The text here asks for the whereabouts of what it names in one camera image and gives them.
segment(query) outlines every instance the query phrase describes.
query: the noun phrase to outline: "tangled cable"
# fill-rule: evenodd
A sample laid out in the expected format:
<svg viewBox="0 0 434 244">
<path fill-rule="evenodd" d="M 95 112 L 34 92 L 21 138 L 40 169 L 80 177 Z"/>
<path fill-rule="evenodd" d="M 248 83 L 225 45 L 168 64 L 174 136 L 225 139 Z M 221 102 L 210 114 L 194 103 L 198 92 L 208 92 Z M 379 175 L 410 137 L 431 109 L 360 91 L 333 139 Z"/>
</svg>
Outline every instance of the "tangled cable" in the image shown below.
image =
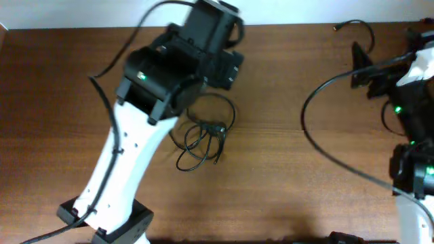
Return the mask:
<svg viewBox="0 0 434 244">
<path fill-rule="evenodd" d="M 205 163 L 205 161 L 211 160 L 211 159 L 215 159 L 214 164 L 217 164 L 217 162 L 218 162 L 218 160 L 219 160 L 219 158 L 223 152 L 224 141 L 226 140 L 227 133 L 232 128 L 232 126 L 235 122 L 236 112 L 235 112 L 235 106 L 233 105 L 232 101 L 230 101 L 227 97 L 225 97 L 223 95 L 215 94 L 215 93 L 201 94 L 199 97 L 205 97 L 205 96 L 213 96 L 213 97 L 217 97 L 217 98 L 220 98 L 220 99 L 223 99 L 224 101 L 226 101 L 232 108 L 232 113 L 233 113 L 232 121 L 231 121 L 231 124 L 229 126 L 226 126 L 226 124 L 224 122 L 221 122 L 221 121 L 219 121 L 219 122 L 204 121 L 204 120 L 201 120 L 201 119 L 194 117 L 190 113 L 189 109 L 186 110 L 186 116 L 194 123 L 194 126 L 190 127 L 186 131 L 186 133 L 184 135 L 184 144 L 181 144 L 175 140 L 175 137 L 173 135 L 173 131 L 169 132 L 169 136 L 173 140 L 174 144 L 179 149 L 183 150 L 183 152 L 178 157 L 178 160 L 176 161 L 176 168 L 180 171 L 183 171 L 183 172 L 193 171 L 193 170 L 197 169 L 198 167 L 200 167 L 203 163 Z M 188 138 L 190 132 L 196 128 L 199 128 L 199 137 L 193 143 L 188 145 L 187 138 Z M 209 136 L 210 138 L 208 139 L 208 145 L 207 145 L 205 155 L 203 157 L 200 157 L 200 156 L 196 155 L 195 153 L 191 152 L 194 148 L 197 148 L 199 146 L 199 143 L 206 136 Z M 210 149 L 211 149 L 211 141 L 212 141 L 213 137 L 218 139 L 218 150 L 212 156 L 209 156 Z M 200 160 L 200 162 L 198 164 L 196 164 L 195 166 L 188 168 L 188 169 L 181 168 L 179 166 L 179 161 L 181 160 L 181 158 L 185 152 L 190 154 L 195 159 Z"/>
</svg>

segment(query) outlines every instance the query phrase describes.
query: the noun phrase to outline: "wooden table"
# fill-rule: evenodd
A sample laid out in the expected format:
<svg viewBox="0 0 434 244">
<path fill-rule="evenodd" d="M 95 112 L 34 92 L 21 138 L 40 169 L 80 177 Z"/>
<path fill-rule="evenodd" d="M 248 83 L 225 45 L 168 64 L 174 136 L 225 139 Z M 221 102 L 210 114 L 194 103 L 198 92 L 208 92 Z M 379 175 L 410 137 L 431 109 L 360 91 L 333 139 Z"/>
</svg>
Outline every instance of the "wooden table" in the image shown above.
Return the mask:
<svg viewBox="0 0 434 244">
<path fill-rule="evenodd" d="M 404 29 L 375 24 L 376 61 L 401 54 Z M 131 50 L 163 29 L 144 28 Z M 0 243 L 18 243 L 57 229 L 59 204 L 80 194 L 100 155 L 109 120 L 86 74 L 101 70 L 130 28 L 11 30 L 0 57 Z M 352 67 L 351 44 L 367 46 L 362 26 L 335 33 L 330 24 L 250 26 L 237 47 L 245 62 L 233 89 L 235 127 L 217 165 L 183 173 L 166 138 L 136 198 L 155 212 L 150 238 L 265 240 L 327 236 L 333 230 L 367 239 L 399 238 L 391 192 L 332 165 L 308 144 L 300 109 L 326 79 Z M 100 80 L 111 102 L 122 62 Z M 308 111 L 309 128 L 326 150 L 390 181 L 389 157 L 404 142 L 383 129 L 384 99 L 349 79 L 327 88 Z M 218 103 L 201 105 L 219 114 Z M 391 110 L 390 126 L 399 129 Z M 196 161 L 183 159 L 184 164 Z M 44 243 L 87 243 L 91 228 Z"/>
</svg>

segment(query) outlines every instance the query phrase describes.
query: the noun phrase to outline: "green led indicator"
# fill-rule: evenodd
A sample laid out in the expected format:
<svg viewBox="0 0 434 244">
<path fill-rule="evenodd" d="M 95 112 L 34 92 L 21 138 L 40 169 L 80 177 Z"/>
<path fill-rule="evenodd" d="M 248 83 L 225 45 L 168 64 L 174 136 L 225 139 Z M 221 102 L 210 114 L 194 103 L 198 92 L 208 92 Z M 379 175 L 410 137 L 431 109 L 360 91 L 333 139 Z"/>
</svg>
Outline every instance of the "green led indicator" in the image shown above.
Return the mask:
<svg viewBox="0 0 434 244">
<path fill-rule="evenodd" d="M 144 75 L 144 73 L 142 73 L 140 71 L 137 73 L 137 77 L 139 79 L 141 79 L 142 81 L 144 81 L 146 79 L 146 75 Z"/>
<path fill-rule="evenodd" d="M 427 167 L 427 174 L 434 175 L 434 167 Z"/>
<path fill-rule="evenodd" d="M 402 107 L 396 106 L 395 107 L 395 113 L 399 114 L 402 111 Z"/>
</svg>

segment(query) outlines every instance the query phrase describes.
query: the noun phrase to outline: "black cable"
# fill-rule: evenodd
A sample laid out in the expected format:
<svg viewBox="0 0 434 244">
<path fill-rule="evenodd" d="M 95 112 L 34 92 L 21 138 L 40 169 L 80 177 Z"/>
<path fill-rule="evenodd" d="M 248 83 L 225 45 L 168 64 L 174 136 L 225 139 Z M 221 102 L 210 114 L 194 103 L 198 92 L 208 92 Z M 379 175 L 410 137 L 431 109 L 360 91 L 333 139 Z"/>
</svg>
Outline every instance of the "black cable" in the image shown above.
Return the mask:
<svg viewBox="0 0 434 244">
<path fill-rule="evenodd" d="M 350 75 L 357 75 L 360 73 L 364 73 L 367 71 L 370 71 L 374 68 L 378 68 L 379 66 L 388 66 L 388 65 L 392 65 L 394 63 L 398 63 L 398 62 L 403 62 L 405 60 L 409 60 L 415 57 L 414 53 L 407 53 L 404 54 L 402 56 L 393 58 L 391 60 L 385 61 L 385 62 L 381 62 L 379 64 L 376 65 L 372 65 L 369 67 L 365 67 L 365 68 L 361 68 L 358 70 L 353 70 L 353 71 L 349 71 L 346 73 L 343 73 L 341 75 L 337 75 L 334 78 L 331 78 L 330 80 L 324 82 L 323 84 L 321 84 L 319 87 L 317 87 L 317 89 L 315 89 L 310 95 L 309 97 L 306 99 L 306 101 L 304 101 L 303 107 L 302 107 L 302 111 L 300 114 L 300 122 L 301 122 L 301 126 L 304 132 L 304 136 L 306 136 L 306 139 L 309 141 L 309 143 L 313 146 L 313 148 L 319 152 L 321 155 L 323 155 L 325 158 L 329 159 L 331 162 L 335 163 L 336 165 L 346 169 L 347 171 L 362 177 L 363 179 L 369 180 L 387 190 L 392 190 L 393 192 L 396 192 L 397 194 L 405 197 L 406 199 L 410 200 L 411 202 L 417 204 L 417 206 L 419 206 L 425 213 L 426 215 L 429 217 L 431 225 L 434 226 L 434 217 L 431 214 L 431 212 L 415 197 L 413 197 L 411 194 L 404 192 L 403 190 L 399 189 L 399 188 L 395 188 L 394 186 L 390 185 L 389 183 L 380 180 L 378 178 L 375 178 L 374 176 L 371 176 L 370 174 L 364 173 L 358 169 L 355 169 L 354 167 L 351 167 L 350 165 L 347 165 L 346 163 L 342 162 L 341 160 L 337 159 L 336 157 L 332 156 L 331 154 L 329 154 L 328 152 L 326 152 L 324 149 L 322 149 L 322 147 L 320 147 L 318 145 L 318 143 L 316 143 L 316 141 L 312 138 L 311 134 L 309 133 L 307 127 L 306 127 L 306 110 L 307 110 L 307 106 L 310 104 L 311 100 L 320 92 L 322 91 L 324 88 L 326 88 L 327 86 L 335 83 L 337 80 L 341 79 L 341 78 L 345 78 L 348 77 Z"/>
<path fill-rule="evenodd" d="M 386 114 L 386 108 L 387 108 L 387 106 L 389 105 L 391 103 L 391 101 L 389 101 L 389 100 L 387 100 L 383 105 L 382 105 L 382 108 L 381 108 L 381 123 L 382 123 L 382 125 L 384 126 L 384 128 L 386 128 L 389 132 L 391 132 L 392 134 L 395 134 L 395 135 L 398 135 L 398 136 L 406 136 L 406 135 L 404 135 L 403 133 L 399 133 L 399 132 L 396 132 L 396 131 L 394 131 L 394 130 L 392 130 L 388 125 L 387 125 L 387 123 L 386 123 L 386 119 L 385 119 L 385 114 Z"/>
<path fill-rule="evenodd" d="M 168 3 L 175 3 L 175 4 L 181 4 L 181 5 L 188 5 L 188 6 L 194 6 L 194 3 L 189 3 L 186 1 L 162 1 L 160 3 L 155 4 L 154 6 L 152 6 L 151 9 L 149 9 L 142 17 L 142 19 L 139 21 L 139 24 L 137 25 L 137 27 L 135 28 L 134 32 L 131 34 L 131 36 L 129 37 L 129 39 L 125 42 L 125 44 L 123 45 L 123 47 L 121 48 L 121 50 L 116 54 L 116 56 L 113 58 L 113 60 L 111 61 L 111 63 L 99 74 L 95 75 L 95 76 L 90 76 L 88 77 L 89 80 L 91 81 L 92 85 L 94 86 L 94 88 L 96 89 L 96 91 L 98 92 L 98 95 L 101 97 L 102 102 L 104 103 L 104 107 L 107 109 L 108 112 L 108 117 L 110 119 L 111 125 L 112 125 L 112 131 L 113 131 L 113 135 L 114 135 L 114 146 L 113 146 L 113 152 L 112 152 L 112 157 L 110 160 L 110 163 L 108 165 L 108 168 L 106 170 L 106 173 L 101 181 L 101 185 L 98 189 L 98 192 L 95 195 L 94 200 L 92 201 L 92 204 L 88 207 L 86 213 L 79 218 L 76 222 L 69 224 L 68 226 L 62 227 L 58 230 L 55 230 L 53 232 L 41 235 L 39 237 L 35 237 L 32 239 L 29 239 L 27 241 L 22 242 L 21 244 L 31 244 L 31 243 L 36 243 L 38 241 L 42 241 L 45 239 L 48 239 L 50 237 L 54 237 L 56 235 L 62 234 L 70 229 L 76 228 L 78 227 L 80 224 L 84 223 L 85 219 L 91 214 L 96 212 L 95 210 L 95 206 L 98 203 L 98 201 L 100 200 L 100 197 L 102 195 L 102 192 L 105 189 L 106 183 L 109 180 L 109 177 L 111 175 L 111 172 L 115 166 L 116 160 L 117 160 L 117 155 L 119 153 L 119 145 L 120 145 L 120 136 L 119 136 L 119 128 L 117 125 L 117 121 L 115 118 L 115 114 L 111 108 L 111 104 L 109 102 L 109 99 L 107 98 L 107 96 L 105 95 L 104 91 L 102 90 L 102 88 L 99 86 L 98 82 L 96 81 L 97 78 L 101 78 L 102 76 L 104 76 L 105 74 L 107 74 L 117 63 L 117 61 L 120 59 L 120 57 L 122 56 L 122 54 L 125 52 L 125 50 L 131 45 L 132 41 L 136 38 L 138 31 L 140 30 L 140 27 L 142 26 L 143 22 L 146 20 L 146 18 L 148 17 L 148 15 L 155 10 L 157 7 L 163 5 L 163 4 L 168 4 Z"/>
<path fill-rule="evenodd" d="M 232 126 L 235 122 L 236 112 L 235 112 L 235 106 L 233 105 L 232 101 L 230 101 L 227 97 L 225 97 L 223 95 L 215 94 L 215 93 L 206 93 L 206 94 L 199 95 L 199 97 L 204 97 L 204 96 L 214 96 L 214 97 L 217 97 L 217 98 L 220 98 L 220 99 L 223 99 L 224 101 L 226 101 L 229 104 L 229 106 L 231 106 L 231 108 L 232 108 L 232 113 L 233 113 L 232 121 L 228 127 L 226 126 L 226 124 L 224 122 L 217 122 L 216 123 L 216 122 L 203 121 L 203 120 L 194 118 L 194 116 L 192 116 L 190 114 L 190 110 L 187 109 L 186 115 L 192 122 L 195 123 L 195 125 L 190 127 L 186 131 L 185 136 L 184 136 L 184 144 L 178 143 L 175 140 L 174 135 L 173 135 L 173 131 L 169 132 L 169 136 L 173 140 L 174 144 L 179 149 L 183 150 L 183 152 L 178 157 L 178 160 L 176 161 L 176 168 L 180 171 L 184 171 L 184 172 L 193 171 L 193 170 L 197 169 L 198 167 L 200 167 L 203 163 L 205 163 L 205 161 L 211 160 L 211 159 L 215 159 L 214 164 L 217 164 L 217 162 L 218 162 L 218 160 L 219 160 L 219 158 L 223 152 L 224 141 L 226 140 L 227 133 L 232 128 Z M 188 143 L 187 143 L 188 136 L 189 136 L 190 132 L 195 128 L 199 128 L 199 137 L 193 143 L 188 145 Z M 200 157 L 200 156 L 196 155 L 195 153 L 191 152 L 194 148 L 196 148 L 199 145 L 199 143 L 206 136 L 209 136 L 210 139 L 208 140 L 208 145 L 207 145 L 205 155 L 203 157 Z M 213 154 L 212 156 L 209 157 L 208 155 L 210 153 L 211 141 L 212 141 L 213 137 L 216 137 L 218 139 L 218 142 L 219 142 L 218 143 L 218 150 L 215 154 Z M 200 160 L 200 162 L 198 164 L 196 164 L 194 167 L 191 167 L 188 169 L 181 168 L 179 166 L 179 161 L 181 160 L 181 158 L 185 152 L 190 154 L 195 159 Z"/>
<path fill-rule="evenodd" d="M 366 28 L 369 30 L 369 33 L 371 34 L 371 44 L 369 46 L 369 49 L 366 51 L 366 53 L 369 54 L 370 52 L 372 52 L 372 50 L 374 50 L 375 47 L 375 34 L 374 34 L 374 30 L 372 30 L 372 27 L 368 23 L 364 22 L 363 20 L 348 20 L 340 24 L 337 24 L 336 26 L 333 27 L 333 30 L 339 31 L 342 27 L 354 22 L 366 26 Z"/>
</svg>

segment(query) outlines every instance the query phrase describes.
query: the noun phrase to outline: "white wall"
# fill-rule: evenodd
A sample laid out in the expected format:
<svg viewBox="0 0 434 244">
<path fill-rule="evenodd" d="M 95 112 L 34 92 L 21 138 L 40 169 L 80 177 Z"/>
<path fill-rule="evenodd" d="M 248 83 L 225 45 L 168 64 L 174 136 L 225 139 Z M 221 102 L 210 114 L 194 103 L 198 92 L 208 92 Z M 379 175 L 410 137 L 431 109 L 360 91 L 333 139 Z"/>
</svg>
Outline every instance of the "white wall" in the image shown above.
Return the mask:
<svg viewBox="0 0 434 244">
<path fill-rule="evenodd" d="M 159 0 L 0 0 L 0 22 L 14 28 L 134 26 Z M 434 0 L 227 0 L 247 24 L 415 21 L 434 17 Z M 188 7 L 163 6 L 145 26 L 180 22 Z"/>
</svg>

